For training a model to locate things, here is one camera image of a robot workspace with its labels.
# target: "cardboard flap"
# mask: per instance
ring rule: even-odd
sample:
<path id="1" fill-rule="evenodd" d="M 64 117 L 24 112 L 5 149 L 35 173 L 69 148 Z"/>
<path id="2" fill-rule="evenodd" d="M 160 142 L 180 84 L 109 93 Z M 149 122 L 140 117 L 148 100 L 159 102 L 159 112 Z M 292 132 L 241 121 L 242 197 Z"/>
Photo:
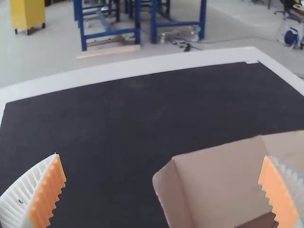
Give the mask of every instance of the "cardboard flap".
<path id="1" fill-rule="evenodd" d="M 173 157 L 195 228 L 232 228 L 271 211 L 257 184 L 266 154 L 258 136 Z"/>
<path id="2" fill-rule="evenodd" d="M 270 155 L 304 174 L 304 131 L 270 134 L 262 138 Z"/>
<path id="3" fill-rule="evenodd" d="M 153 186 L 170 228 L 194 228 L 173 160 L 153 176 Z"/>

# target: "black felt surface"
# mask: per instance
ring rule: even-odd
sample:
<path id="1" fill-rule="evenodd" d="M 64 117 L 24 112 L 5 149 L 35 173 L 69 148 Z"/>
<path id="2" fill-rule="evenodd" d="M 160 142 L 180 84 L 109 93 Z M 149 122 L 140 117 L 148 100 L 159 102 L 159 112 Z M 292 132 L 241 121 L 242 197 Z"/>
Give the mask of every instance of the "black felt surface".
<path id="1" fill-rule="evenodd" d="M 165 228 L 152 176 L 176 154 L 304 129 L 304 98 L 262 64 L 146 75 L 7 104 L 0 193 L 57 152 L 55 228 Z"/>

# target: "wooden board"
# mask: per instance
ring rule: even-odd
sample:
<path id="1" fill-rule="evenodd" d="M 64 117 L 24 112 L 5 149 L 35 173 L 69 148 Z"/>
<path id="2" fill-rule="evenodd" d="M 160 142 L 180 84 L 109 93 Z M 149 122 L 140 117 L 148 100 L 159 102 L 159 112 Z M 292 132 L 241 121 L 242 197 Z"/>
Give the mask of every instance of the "wooden board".
<path id="1" fill-rule="evenodd" d="M 106 49 L 99 49 L 99 50 L 91 50 L 91 51 L 84 51 L 81 55 L 77 56 L 77 59 L 94 57 L 94 56 L 105 56 L 109 54 L 120 54 L 120 53 L 128 53 L 128 52 L 136 52 L 141 49 L 140 45 L 128 45 L 122 47 L 112 47 Z"/>

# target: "blue metal frame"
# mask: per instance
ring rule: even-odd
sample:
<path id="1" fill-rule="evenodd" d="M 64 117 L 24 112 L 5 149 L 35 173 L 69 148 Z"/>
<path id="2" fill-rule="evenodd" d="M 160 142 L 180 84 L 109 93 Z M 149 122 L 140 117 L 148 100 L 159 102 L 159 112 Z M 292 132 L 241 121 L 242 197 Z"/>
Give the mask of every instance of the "blue metal frame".
<path id="1" fill-rule="evenodd" d="M 134 28 L 127 28 L 127 29 L 118 29 L 115 30 L 106 20 L 104 13 L 108 13 L 109 15 L 112 12 L 115 12 L 116 22 L 120 21 L 120 0 L 115 0 L 115 9 L 112 7 L 112 0 L 109 0 L 108 4 L 102 5 L 94 5 L 93 0 L 90 0 L 90 5 L 88 7 L 83 7 L 82 0 L 74 0 L 74 18 L 78 21 L 78 27 L 80 30 L 80 37 L 81 37 L 81 48 L 82 51 L 87 51 L 87 43 L 88 39 L 99 38 L 99 37 L 107 37 L 113 35 L 122 35 L 127 33 L 134 33 L 135 36 L 135 44 L 141 43 L 141 36 L 140 36 L 140 0 L 135 0 L 135 26 Z M 100 9 L 104 6 L 108 7 L 108 10 L 101 11 Z M 83 12 L 83 10 L 89 9 L 96 9 L 93 12 Z M 94 15 L 96 14 L 99 18 L 101 24 L 105 28 L 105 32 L 95 33 L 90 35 L 85 35 L 84 29 L 84 17 L 87 15 Z"/>
<path id="2" fill-rule="evenodd" d="M 133 17 L 133 0 L 125 0 L 129 2 L 126 4 L 128 6 L 129 17 Z M 157 43 L 157 28 L 161 27 L 176 27 L 176 26 L 198 26 L 200 27 L 199 39 L 204 39 L 205 37 L 205 23 L 206 23 L 206 7 L 207 0 L 201 0 L 200 13 L 198 21 L 175 21 L 170 17 L 171 12 L 171 0 L 141 0 L 141 7 L 151 7 L 151 43 Z M 157 23 L 156 16 L 160 14 L 162 17 L 166 18 L 168 22 Z"/>
<path id="3" fill-rule="evenodd" d="M 152 10 L 151 10 L 151 43 L 157 43 L 157 28 L 161 27 L 176 27 L 176 26 L 199 26 L 200 32 L 198 34 L 199 39 L 205 38 L 205 24 L 206 24 L 206 7 L 207 0 L 201 0 L 200 3 L 200 13 L 199 13 L 199 21 L 175 21 L 170 17 L 170 0 L 166 2 L 166 11 L 163 12 L 161 7 L 159 6 L 159 1 L 161 0 L 151 0 Z M 169 22 L 165 23 L 157 23 L 156 15 L 160 14 L 164 18 L 166 18 Z"/>

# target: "white table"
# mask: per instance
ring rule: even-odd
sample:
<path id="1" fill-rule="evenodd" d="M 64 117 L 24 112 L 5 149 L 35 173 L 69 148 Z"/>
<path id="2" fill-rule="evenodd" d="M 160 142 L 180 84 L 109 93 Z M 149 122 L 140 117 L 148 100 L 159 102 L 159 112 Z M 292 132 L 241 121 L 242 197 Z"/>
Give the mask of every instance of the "white table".
<path id="1" fill-rule="evenodd" d="M 7 102 L 37 95 L 152 73 L 200 66 L 257 61 L 264 64 L 300 94 L 304 95 L 304 82 L 290 70 L 255 47 L 240 47 L 135 59 L 64 72 L 1 88 L 0 119 L 2 120 Z"/>

